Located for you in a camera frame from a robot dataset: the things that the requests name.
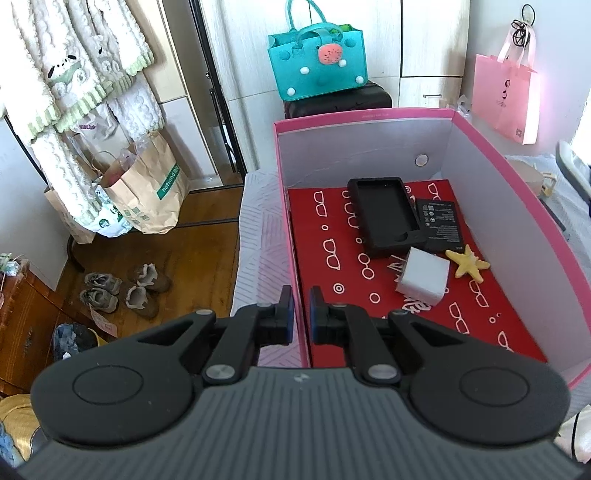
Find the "sneaker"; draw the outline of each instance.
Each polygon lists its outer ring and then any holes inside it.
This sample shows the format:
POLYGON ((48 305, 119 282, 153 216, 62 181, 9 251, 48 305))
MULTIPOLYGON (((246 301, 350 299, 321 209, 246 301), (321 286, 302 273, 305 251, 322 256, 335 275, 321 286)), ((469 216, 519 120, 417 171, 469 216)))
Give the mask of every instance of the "sneaker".
POLYGON ((122 281, 110 273, 93 272, 84 277, 84 283, 88 288, 102 288, 111 293, 111 295, 117 295, 122 281))
POLYGON ((80 301, 87 307, 101 310, 105 313, 113 313, 119 300, 104 288, 89 288, 80 292, 80 301))

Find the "black suitcase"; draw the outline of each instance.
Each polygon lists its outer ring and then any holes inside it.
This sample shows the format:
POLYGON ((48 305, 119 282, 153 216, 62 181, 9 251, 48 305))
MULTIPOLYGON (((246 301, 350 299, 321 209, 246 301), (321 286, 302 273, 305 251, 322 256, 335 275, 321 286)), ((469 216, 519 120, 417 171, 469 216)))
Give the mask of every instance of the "black suitcase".
POLYGON ((392 108, 392 97, 380 85, 368 81, 364 86, 351 90, 283 102, 283 107, 285 118, 298 118, 349 110, 392 108))

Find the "pink shoebox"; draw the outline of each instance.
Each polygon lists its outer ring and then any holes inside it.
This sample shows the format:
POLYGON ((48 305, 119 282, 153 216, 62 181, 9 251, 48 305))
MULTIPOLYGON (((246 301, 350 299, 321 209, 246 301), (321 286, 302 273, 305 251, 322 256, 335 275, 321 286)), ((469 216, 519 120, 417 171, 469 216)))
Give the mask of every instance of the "pink shoebox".
MULTIPOLYGON (((329 113, 275 123, 275 143, 300 339, 307 332, 288 189, 346 188, 356 177, 446 179, 497 282, 549 364, 571 390, 580 385, 585 392, 579 393, 586 393, 591 288, 542 204, 463 117, 449 109, 329 113), (423 154, 428 162, 420 167, 416 159, 423 154)), ((307 342, 300 345, 309 365, 307 342)))

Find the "black phone case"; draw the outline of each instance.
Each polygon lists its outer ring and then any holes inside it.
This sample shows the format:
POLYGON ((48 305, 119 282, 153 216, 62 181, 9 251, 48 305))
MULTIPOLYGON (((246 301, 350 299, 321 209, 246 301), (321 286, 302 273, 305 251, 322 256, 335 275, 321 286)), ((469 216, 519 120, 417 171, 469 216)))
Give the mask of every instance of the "black phone case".
POLYGON ((399 177, 351 179, 347 184, 366 253, 372 258, 422 248, 427 232, 399 177))

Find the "green text on bag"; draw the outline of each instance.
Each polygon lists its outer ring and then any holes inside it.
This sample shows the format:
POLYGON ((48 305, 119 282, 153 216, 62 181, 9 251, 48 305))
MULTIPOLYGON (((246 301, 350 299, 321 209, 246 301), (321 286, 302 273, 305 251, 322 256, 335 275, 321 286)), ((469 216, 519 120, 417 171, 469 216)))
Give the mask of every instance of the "green text on bag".
POLYGON ((174 181, 178 177, 180 170, 181 169, 179 168, 178 163, 175 163, 174 167, 170 169, 170 171, 168 172, 168 175, 166 175, 166 180, 164 180, 164 183, 156 192, 156 195, 158 195, 158 198, 160 200, 162 200, 164 198, 164 196, 170 191, 170 189, 173 186, 174 181))

